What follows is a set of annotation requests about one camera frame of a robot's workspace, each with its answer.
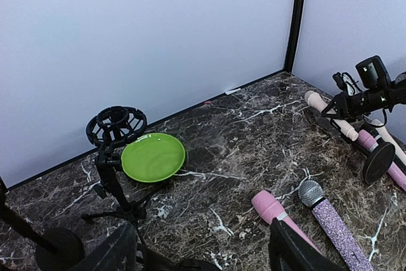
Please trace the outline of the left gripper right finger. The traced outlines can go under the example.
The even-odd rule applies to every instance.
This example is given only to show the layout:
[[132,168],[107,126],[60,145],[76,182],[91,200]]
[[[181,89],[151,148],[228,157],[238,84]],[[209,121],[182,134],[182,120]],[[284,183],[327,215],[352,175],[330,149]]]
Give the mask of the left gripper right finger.
[[273,220],[268,244],[271,270],[343,270],[305,241],[284,221]]

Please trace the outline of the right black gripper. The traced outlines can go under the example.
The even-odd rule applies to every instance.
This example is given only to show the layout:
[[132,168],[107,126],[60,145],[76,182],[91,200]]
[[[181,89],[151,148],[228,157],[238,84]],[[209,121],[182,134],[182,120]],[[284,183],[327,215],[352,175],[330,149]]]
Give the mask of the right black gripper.
[[350,114],[345,93],[336,95],[321,111],[322,117],[339,117],[341,120],[355,122],[355,117]]

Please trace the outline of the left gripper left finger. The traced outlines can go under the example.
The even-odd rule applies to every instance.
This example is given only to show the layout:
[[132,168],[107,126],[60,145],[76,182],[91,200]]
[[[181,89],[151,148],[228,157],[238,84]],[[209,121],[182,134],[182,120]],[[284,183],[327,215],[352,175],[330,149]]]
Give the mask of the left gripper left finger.
[[110,234],[89,256],[80,261],[75,269],[136,270],[138,236],[131,224],[123,224]]

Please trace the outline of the pink microphone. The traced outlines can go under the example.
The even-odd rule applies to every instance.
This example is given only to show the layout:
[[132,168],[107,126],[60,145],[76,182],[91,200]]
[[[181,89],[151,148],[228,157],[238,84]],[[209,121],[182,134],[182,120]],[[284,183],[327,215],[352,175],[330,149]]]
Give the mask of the pink microphone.
[[271,193],[266,190],[261,190],[251,199],[251,203],[258,215],[260,215],[267,224],[271,225],[273,220],[284,221],[309,245],[319,251],[307,235],[292,221],[283,205],[281,205]]
[[362,171],[364,182],[371,185],[388,174],[405,191],[405,173],[395,162],[395,146],[390,142],[376,140],[364,129],[358,132],[357,143],[366,151],[367,156]]

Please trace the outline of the pink microphone front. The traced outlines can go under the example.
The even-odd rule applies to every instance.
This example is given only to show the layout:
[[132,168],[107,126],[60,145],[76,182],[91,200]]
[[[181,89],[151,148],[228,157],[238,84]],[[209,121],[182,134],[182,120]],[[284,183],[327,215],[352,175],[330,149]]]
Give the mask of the pink microphone front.
[[271,225],[273,220],[284,221],[309,245],[319,251],[307,235],[292,221],[283,205],[281,205],[271,193],[266,190],[261,190],[251,199],[251,203],[258,215],[260,215],[267,224]]

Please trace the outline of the purple glitter microphone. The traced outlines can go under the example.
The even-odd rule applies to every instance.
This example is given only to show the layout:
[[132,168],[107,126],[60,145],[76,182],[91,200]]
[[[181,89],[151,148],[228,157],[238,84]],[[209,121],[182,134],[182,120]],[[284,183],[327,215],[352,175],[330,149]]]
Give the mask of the purple glitter microphone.
[[301,202],[310,208],[316,221],[327,234],[349,270],[374,270],[353,234],[324,196],[324,191],[319,183],[315,180],[306,180],[299,187],[298,196]]

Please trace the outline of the black tripod mic stand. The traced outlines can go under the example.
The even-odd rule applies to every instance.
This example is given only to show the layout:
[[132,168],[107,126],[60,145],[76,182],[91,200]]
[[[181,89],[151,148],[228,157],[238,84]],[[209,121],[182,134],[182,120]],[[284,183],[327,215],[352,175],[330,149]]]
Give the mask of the black tripod mic stand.
[[111,194],[117,200],[119,207],[110,212],[81,216],[88,223],[95,218],[108,216],[126,220],[135,227],[143,246],[147,244],[139,230],[138,222],[147,217],[147,204],[160,188],[153,189],[139,201],[129,202],[117,179],[116,173],[122,171],[123,167],[121,155],[115,152],[115,149],[137,140],[145,132],[146,127],[146,115],[133,107],[109,107],[90,120],[86,126],[86,135],[90,143],[98,149],[95,166],[100,177],[100,183],[93,189],[102,199],[106,198],[107,194]]

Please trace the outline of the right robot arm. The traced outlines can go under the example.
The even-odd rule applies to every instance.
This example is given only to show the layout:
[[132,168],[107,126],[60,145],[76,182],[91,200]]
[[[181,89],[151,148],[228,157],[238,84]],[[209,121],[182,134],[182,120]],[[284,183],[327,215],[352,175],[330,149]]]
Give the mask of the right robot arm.
[[332,78],[341,92],[324,107],[321,115],[355,122],[366,121],[372,112],[382,110],[386,122],[386,111],[391,112],[395,105],[405,104],[405,73],[392,81],[378,55],[365,59],[355,68],[364,89],[358,86],[349,73],[335,73]]

